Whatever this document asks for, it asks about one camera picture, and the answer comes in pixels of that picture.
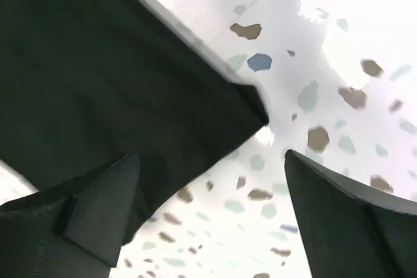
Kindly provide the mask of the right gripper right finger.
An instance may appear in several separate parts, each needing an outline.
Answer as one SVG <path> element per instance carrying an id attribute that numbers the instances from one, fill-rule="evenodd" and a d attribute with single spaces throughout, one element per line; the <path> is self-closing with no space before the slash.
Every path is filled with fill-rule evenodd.
<path id="1" fill-rule="evenodd" d="M 312 277 L 416 277 L 415 202 L 294 150 L 284 170 Z"/>

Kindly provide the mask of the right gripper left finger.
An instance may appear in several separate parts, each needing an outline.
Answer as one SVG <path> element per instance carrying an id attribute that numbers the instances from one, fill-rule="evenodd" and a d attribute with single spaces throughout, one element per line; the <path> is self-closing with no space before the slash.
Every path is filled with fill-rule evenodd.
<path id="1" fill-rule="evenodd" d="M 1 205 L 2 278 L 108 277 L 117 265 L 139 177 L 128 153 Z"/>

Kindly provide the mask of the black t shirt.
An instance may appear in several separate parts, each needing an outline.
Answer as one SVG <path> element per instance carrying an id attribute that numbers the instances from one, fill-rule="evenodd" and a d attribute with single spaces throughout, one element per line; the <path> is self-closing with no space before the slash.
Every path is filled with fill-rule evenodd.
<path id="1" fill-rule="evenodd" d="M 2 161 L 46 189 L 137 152 L 125 243 L 268 121 L 138 0 L 1 0 Z"/>

